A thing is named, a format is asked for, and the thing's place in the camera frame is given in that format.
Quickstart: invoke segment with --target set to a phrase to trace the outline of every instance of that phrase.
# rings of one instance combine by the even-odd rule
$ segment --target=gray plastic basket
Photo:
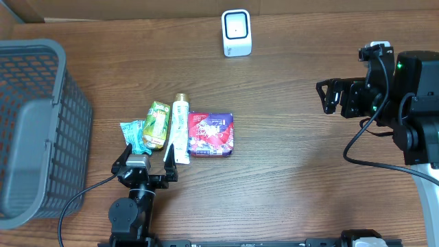
[[[58,217],[83,190],[92,116],[57,42],[0,41],[0,229]]]

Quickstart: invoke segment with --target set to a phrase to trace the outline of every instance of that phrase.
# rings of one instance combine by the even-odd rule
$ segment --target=candy wrapper
[[[233,150],[231,113],[189,113],[189,150],[192,156],[228,156]]]
[[[121,123],[121,129],[123,137],[125,137],[126,145],[132,145],[133,154],[149,154],[151,155],[151,149],[147,148],[142,140],[142,132],[145,121],[136,120],[131,123]]]

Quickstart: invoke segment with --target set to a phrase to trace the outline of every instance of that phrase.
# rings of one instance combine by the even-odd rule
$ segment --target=juice pouch
[[[151,105],[143,127],[143,142],[147,148],[163,148],[166,141],[170,107],[160,102]]]

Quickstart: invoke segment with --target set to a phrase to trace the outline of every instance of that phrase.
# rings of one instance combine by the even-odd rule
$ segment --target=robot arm
[[[167,189],[169,182],[177,182],[174,145],[165,161],[165,175],[150,173],[148,156],[131,154],[131,145],[112,165],[111,173],[130,189],[127,198],[116,200],[108,211],[111,237],[102,247],[149,246],[163,247],[157,235],[150,232],[152,208],[157,189]]]
[[[412,171],[428,175],[431,181],[413,176],[423,207],[428,244],[439,246],[439,53],[402,52],[395,69],[393,47],[381,43],[361,48],[359,60],[368,62],[365,78],[317,83],[323,111],[334,113],[340,103],[345,118],[377,114],[378,126],[393,129],[393,141],[403,151],[405,164]],[[383,69],[392,78],[388,89]],[[389,100],[384,102],[386,90]],[[377,113],[382,104],[383,110]]]

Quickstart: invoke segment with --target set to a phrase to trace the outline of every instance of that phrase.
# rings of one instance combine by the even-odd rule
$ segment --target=wooden table
[[[156,100],[187,93],[191,110],[231,112],[229,158],[193,158],[158,192],[153,230],[162,239],[300,240],[373,228],[406,246],[426,245],[410,176],[342,158],[359,119],[325,115],[316,82],[365,76],[357,49],[389,40],[395,52],[439,50],[439,11],[298,14],[252,18],[253,53],[225,58],[220,18],[17,25],[13,38],[52,38],[95,110],[87,176],[110,175],[125,147],[120,122],[143,119]],[[402,165],[391,138],[365,134],[352,157]],[[154,172],[164,152],[152,157]],[[128,189],[116,180],[87,193],[64,220],[66,246],[110,236],[108,208]],[[4,246],[57,246],[58,220],[2,231]]]

